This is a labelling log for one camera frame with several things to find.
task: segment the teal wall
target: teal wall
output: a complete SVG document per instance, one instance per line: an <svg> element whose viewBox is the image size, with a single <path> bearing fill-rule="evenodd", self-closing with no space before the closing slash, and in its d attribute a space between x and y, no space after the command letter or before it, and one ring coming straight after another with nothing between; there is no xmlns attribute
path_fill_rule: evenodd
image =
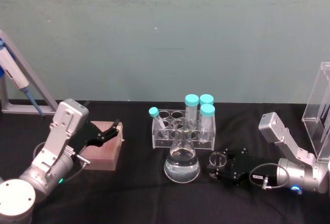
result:
<svg viewBox="0 0 330 224"><path fill-rule="evenodd" d="M329 0L0 0L0 29L57 99L304 103L329 18Z"/></svg>

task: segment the erlenmeyer flask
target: erlenmeyer flask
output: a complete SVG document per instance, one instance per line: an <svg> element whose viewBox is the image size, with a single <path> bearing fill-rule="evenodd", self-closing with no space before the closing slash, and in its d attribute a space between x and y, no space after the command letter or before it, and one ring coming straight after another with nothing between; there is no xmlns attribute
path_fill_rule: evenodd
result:
<svg viewBox="0 0 330 224"><path fill-rule="evenodd" d="M177 118L171 122L174 142L164 164L167 177L176 183L188 183L199 175L201 168L192 144L192 131L196 122L186 118Z"/></svg>

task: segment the cyan cap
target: cyan cap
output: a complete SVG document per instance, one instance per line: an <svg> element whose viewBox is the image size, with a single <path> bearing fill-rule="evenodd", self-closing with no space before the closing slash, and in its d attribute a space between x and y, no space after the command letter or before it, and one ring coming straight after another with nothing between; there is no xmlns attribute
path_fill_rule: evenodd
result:
<svg viewBox="0 0 330 224"><path fill-rule="evenodd" d="M189 107L195 107L198 105L200 99L197 95L195 94L188 94L186 95L186 98L185 98L185 103L187 106Z"/></svg>
<svg viewBox="0 0 330 224"><path fill-rule="evenodd" d="M151 107L151 108L149 109L149 115L150 115L151 117L157 117L158 114L159 114L159 111L158 111L157 107Z"/></svg>
<svg viewBox="0 0 330 224"><path fill-rule="evenodd" d="M204 104L211 104L211 105L213 105L214 100L215 99L210 94L203 94L203 95L200 96L200 104L201 105L204 105Z"/></svg>
<svg viewBox="0 0 330 224"><path fill-rule="evenodd" d="M201 114L205 117L212 117L215 114L215 107L211 104L204 104L201 106Z"/></svg>

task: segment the wooden block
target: wooden block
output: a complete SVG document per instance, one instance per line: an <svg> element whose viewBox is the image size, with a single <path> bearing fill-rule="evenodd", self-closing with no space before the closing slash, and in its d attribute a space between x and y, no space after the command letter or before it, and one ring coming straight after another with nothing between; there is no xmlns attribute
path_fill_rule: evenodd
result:
<svg viewBox="0 0 330 224"><path fill-rule="evenodd" d="M111 127L113 122L92 121L102 132ZM81 156L91 162L85 170L115 170L116 164L123 142L123 124L117 126L119 133L116 137L108 140L102 147L88 146L83 150Z"/></svg>

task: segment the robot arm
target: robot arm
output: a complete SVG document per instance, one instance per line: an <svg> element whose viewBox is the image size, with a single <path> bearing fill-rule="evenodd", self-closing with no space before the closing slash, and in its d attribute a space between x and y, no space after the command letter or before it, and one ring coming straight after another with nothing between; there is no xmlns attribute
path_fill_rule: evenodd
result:
<svg viewBox="0 0 330 224"><path fill-rule="evenodd" d="M76 155L74 150L67 146L69 139L81 128L87 115L87 108L72 99L59 104L44 147L31 166L20 176L20 179L34 187L37 202L44 200L59 180L71 170L74 157L89 164L89 161Z"/></svg>
<svg viewBox="0 0 330 224"><path fill-rule="evenodd" d="M267 142L274 143L286 157L281 158L278 164L289 173L288 187L319 193L328 191L327 164L316 162L314 154L300 148L275 112L262 116L259 130ZM286 173L278 168L277 184L280 185L286 180Z"/></svg>

